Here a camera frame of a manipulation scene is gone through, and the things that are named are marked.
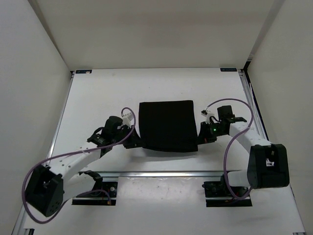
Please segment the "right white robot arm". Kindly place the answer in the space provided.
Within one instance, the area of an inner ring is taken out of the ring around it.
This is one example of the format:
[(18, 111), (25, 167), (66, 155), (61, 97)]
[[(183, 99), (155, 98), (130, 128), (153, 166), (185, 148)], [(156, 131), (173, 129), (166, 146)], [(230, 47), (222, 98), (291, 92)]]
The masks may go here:
[(206, 121), (201, 123), (198, 143), (212, 143), (219, 136), (231, 136), (249, 154), (246, 170), (227, 173), (220, 182), (222, 194), (230, 196), (238, 187), (252, 189), (284, 188), (290, 183), (287, 150), (274, 144), (248, 127), (243, 117), (236, 117), (230, 105), (218, 108), (218, 118), (207, 110), (201, 111)]

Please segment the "black skirt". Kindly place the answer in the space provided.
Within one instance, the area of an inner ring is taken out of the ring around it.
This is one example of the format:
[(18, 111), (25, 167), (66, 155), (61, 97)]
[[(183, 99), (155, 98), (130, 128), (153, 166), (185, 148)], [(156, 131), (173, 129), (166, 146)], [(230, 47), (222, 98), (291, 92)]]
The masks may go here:
[(192, 100), (141, 102), (138, 123), (145, 149), (178, 153), (198, 151)]

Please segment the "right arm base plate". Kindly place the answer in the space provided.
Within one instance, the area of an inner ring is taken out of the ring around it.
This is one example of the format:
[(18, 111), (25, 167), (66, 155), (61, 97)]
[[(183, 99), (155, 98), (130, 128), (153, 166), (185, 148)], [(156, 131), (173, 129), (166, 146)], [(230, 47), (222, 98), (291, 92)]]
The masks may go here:
[(226, 184), (221, 181), (206, 181), (202, 184), (202, 188), (207, 208), (252, 207), (249, 196), (244, 200), (236, 199), (229, 192)]

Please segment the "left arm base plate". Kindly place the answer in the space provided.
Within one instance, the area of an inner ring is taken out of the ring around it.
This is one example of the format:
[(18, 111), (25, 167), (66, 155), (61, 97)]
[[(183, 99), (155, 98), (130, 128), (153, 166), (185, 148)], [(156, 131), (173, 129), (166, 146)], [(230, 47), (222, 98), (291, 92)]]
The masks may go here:
[(102, 185), (95, 183), (93, 192), (74, 197), (76, 206), (115, 206), (118, 190), (118, 178), (103, 178)]

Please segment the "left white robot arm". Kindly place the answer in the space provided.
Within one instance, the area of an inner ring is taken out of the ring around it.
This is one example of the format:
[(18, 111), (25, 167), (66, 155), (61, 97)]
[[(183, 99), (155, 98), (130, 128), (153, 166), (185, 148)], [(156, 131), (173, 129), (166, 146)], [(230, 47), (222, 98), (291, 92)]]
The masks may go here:
[(45, 217), (55, 215), (64, 203), (77, 195), (97, 196), (102, 192), (100, 175), (84, 168), (101, 159), (113, 147), (140, 146), (132, 112), (110, 116), (77, 151), (60, 154), (33, 166), (22, 184), (22, 203), (31, 205)]

